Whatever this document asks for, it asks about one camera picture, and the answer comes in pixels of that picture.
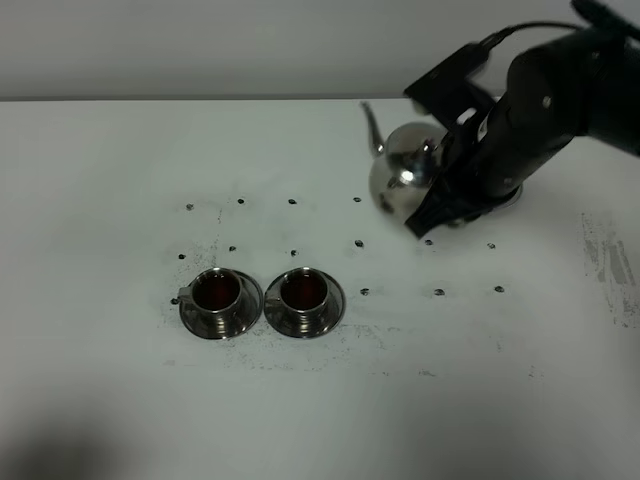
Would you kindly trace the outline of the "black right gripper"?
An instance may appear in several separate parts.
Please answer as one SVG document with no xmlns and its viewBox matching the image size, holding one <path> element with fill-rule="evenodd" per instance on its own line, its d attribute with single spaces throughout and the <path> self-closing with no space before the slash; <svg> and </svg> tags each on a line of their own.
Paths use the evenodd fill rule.
<svg viewBox="0 0 640 480">
<path fill-rule="evenodd" d="M 422 238 L 476 219 L 586 131 L 584 97 L 597 51 L 592 37 L 561 37 L 519 54 L 506 91 L 486 116 L 467 110 L 448 131 L 445 168 L 404 225 Z"/>
</svg>

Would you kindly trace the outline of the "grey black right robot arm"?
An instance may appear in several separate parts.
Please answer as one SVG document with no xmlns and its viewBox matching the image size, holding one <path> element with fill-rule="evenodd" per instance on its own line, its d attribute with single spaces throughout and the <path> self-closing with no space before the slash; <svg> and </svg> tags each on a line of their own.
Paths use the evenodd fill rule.
<svg viewBox="0 0 640 480">
<path fill-rule="evenodd" d="M 639 153 L 639 51 L 625 37 L 588 28 L 528 49 L 499 100 L 469 79 L 489 52 L 469 43 L 404 91 L 447 131 L 443 170 L 405 222 L 417 237 L 508 203 L 576 137 Z"/>
</svg>

